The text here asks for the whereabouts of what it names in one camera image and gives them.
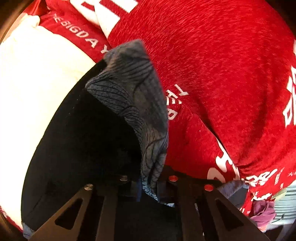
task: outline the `gray cloth with black lines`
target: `gray cloth with black lines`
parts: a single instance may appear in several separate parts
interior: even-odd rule
[[[140,40],[108,51],[104,60],[107,67],[87,82],[86,89],[134,129],[142,151],[142,186],[157,199],[156,182],[168,147],[168,116],[156,71]]]

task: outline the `white fabric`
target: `white fabric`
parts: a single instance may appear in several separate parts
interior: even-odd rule
[[[0,45],[0,206],[21,227],[27,168],[55,111],[95,63],[66,38],[23,17]]]

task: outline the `purple cloth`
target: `purple cloth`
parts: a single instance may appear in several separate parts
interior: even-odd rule
[[[266,200],[254,201],[253,213],[254,216],[251,217],[251,220],[256,222],[259,228],[268,225],[276,216],[274,202]]]

